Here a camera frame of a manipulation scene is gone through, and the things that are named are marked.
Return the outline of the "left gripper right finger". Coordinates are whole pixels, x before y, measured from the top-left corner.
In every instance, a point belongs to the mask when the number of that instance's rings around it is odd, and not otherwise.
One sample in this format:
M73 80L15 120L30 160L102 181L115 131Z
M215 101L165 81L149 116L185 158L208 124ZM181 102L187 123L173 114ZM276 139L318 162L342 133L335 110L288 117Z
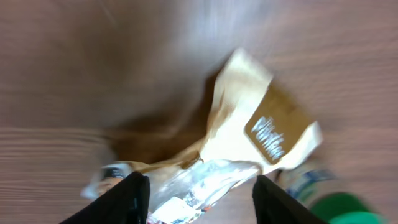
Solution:
M327 224L264 175L252 190L257 224Z

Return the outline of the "beige brown snack bag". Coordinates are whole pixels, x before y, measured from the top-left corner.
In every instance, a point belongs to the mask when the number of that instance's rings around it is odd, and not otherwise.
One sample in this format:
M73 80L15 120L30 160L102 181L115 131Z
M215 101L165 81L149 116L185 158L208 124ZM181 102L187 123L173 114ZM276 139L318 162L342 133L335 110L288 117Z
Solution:
M319 123L260 63L236 50L217 76L206 134L155 164L102 167L81 195L97 199L131 172L150 180L149 223L190 223L256 175L294 169L321 143Z

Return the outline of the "green lid jar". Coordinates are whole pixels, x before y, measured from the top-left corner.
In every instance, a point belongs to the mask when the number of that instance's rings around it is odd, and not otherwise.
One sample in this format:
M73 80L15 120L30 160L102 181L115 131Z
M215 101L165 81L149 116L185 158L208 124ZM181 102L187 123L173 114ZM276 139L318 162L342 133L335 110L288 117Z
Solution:
M292 170L282 170L275 181L292 198L327 223L387 223L379 212L348 190L346 184L318 160L308 160Z

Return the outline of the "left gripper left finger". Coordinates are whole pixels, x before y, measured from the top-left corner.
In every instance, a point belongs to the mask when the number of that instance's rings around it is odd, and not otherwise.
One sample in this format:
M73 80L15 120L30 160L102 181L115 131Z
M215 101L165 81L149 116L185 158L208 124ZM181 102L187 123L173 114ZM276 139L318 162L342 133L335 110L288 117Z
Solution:
M60 224L146 224L149 198L149 178L133 172Z

